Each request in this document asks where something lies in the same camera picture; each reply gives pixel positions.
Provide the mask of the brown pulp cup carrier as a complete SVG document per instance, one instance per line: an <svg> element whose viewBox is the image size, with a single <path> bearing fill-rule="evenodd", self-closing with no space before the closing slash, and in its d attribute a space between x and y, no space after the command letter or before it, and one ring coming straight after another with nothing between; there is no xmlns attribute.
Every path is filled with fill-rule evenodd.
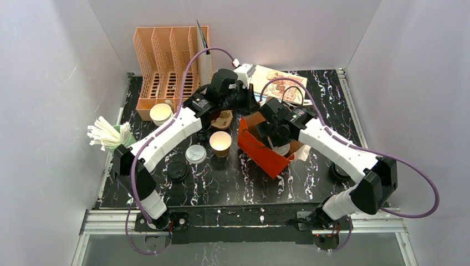
<svg viewBox="0 0 470 266"><path fill-rule="evenodd" d="M232 120L232 110L221 111L219 117L211 121L211 126L218 130L225 130L230 127Z"/></svg>

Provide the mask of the orange paper bag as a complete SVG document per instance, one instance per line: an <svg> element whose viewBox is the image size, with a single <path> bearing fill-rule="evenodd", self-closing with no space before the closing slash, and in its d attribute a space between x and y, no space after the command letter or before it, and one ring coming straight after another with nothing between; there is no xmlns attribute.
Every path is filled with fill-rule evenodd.
<svg viewBox="0 0 470 266"><path fill-rule="evenodd" d="M261 143L261 138L256 132L256 125L264 122L263 116L256 112L249 116L243 116L239 122L238 146L272 179L294 161L305 161L311 147L299 141L292 141L289 150L281 155Z"/></svg>

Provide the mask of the kraft paper cup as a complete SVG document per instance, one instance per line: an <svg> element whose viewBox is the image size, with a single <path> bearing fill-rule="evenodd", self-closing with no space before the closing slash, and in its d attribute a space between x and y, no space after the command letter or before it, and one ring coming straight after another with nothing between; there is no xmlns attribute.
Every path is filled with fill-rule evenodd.
<svg viewBox="0 0 470 266"><path fill-rule="evenodd" d="M275 146L272 148L272 150L281 156L285 156L290 150L290 144L285 144L283 146Z"/></svg>
<svg viewBox="0 0 470 266"><path fill-rule="evenodd" d="M210 146L218 157L226 157L232 144L230 134L225 131L217 131L210 137Z"/></svg>

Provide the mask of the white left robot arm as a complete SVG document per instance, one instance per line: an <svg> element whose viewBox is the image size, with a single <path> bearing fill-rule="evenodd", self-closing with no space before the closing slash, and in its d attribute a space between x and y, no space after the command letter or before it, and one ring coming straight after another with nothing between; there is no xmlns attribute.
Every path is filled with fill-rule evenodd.
<svg viewBox="0 0 470 266"><path fill-rule="evenodd" d="M259 109L250 78L255 65L242 64L235 70L220 69L209 84L198 88L179 109L178 115L130 147L119 145L113 152L112 176L133 199L147 221L159 219L167 210L151 176L157 164L180 142L207 130L222 111L249 115Z"/></svg>

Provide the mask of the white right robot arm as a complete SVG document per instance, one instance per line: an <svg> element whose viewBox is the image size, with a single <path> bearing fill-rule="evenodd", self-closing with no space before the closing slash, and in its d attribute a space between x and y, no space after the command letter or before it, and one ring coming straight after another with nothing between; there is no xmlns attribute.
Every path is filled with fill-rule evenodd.
<svg viewBox="0 0 470 266"><path fill-rule="evenodd" d="M259 134L266 144L282 146L299 141L319 151L355 182L322 202L315 210L315 221L329 224L351 214L376 214L396 190L396 160L360 151L323 125L313 110L303 106L289 110L271 98L258 111L265 119Z"/></svg>

